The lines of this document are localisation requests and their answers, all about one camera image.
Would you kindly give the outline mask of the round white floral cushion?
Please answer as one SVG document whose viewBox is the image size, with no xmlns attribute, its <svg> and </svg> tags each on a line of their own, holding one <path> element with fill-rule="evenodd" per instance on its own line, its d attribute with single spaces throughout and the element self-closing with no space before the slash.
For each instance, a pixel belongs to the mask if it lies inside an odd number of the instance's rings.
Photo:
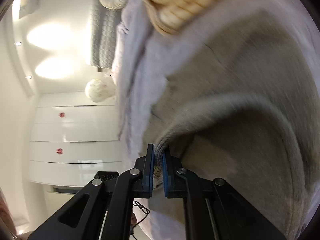
<svg viewBox="0 0 320 240">
<path fill-rule="evenodd" d="M 85 95 L 93 102 L 102 102 L 115 96 L 116 85 L 111 76 L 105 76 L 102 79 L 92 79 L 85 87 Z"/>
</svg>

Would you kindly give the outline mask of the grey quilted headboard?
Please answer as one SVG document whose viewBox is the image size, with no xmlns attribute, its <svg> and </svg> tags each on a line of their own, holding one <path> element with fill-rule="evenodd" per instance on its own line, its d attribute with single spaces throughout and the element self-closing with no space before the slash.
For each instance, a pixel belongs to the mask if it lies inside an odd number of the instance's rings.
<svg viewBox="0 0 320 240">
<path fill-rule="evenodd" d="M 100 0 L 92 0 L 91 6 L 91 65 L 112 68 L 117 41 L 117 25 L 122 9 L 116 5 L 108 8 Z"/>
</svg>

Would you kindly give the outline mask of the white glossy wardrobe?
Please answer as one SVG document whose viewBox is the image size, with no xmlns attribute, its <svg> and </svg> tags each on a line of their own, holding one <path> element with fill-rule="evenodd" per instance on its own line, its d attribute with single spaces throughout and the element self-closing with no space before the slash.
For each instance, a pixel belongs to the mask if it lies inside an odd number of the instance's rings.
<svg viewBox="0 0 320 240">
<path fill-rule="evenodd" d="M 123 171 L 115 97 L 93 102 L 83 92 L 40 96 L 30 139 L 32 182 L 82 187 L 98 171 Z"/>
</svg>

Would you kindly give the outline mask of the taupe knit sweater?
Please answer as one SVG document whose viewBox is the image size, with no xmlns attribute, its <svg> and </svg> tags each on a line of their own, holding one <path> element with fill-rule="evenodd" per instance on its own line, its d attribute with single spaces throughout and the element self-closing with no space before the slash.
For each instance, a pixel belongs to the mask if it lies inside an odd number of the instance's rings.
<svg viewBox="0 0 320 240">
<path fill-rule="evenodd" d="M 225 26 L 168 76 L 144 142 L 156 145 L 156 185 L 168 148 L 298 237 L 319 181 L 319 95 L 295 40 L 265 11 Z"/>
</svg>

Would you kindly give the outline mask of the lavender plush bed blanket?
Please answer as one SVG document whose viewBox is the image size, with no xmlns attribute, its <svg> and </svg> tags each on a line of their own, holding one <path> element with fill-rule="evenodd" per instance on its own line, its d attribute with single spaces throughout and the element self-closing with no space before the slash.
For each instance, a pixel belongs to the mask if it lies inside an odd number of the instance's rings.
<svg viewBox="0 0 320 240">
<path fill-rule="evenodd" d="M 258 11 L 269 13 L 295 40 L 319 95 L 319 29 L 300 0 L 221 0 L 172 35 L 162 35 L 153 27 L 143 0 L 128 0 L 121 23 L 126 31 L 119 41 L 123 50 L 117 77 L 120 141 L 125 146 L 127 164 L 144 155 L 148 144 L 156 146 L 145 143 L 144 134 L 152 106 L 163 94 L 168 76 L 225 26 Z M 165 198 L 163 183 L 155 184 L 153 196 L 143 204 L 151 211 L 142 224 L 150 239 L 185 239 L 182 201 Z M 298 237 L 306 231 L 318 206 L 319 181 Z"/>
</svg>

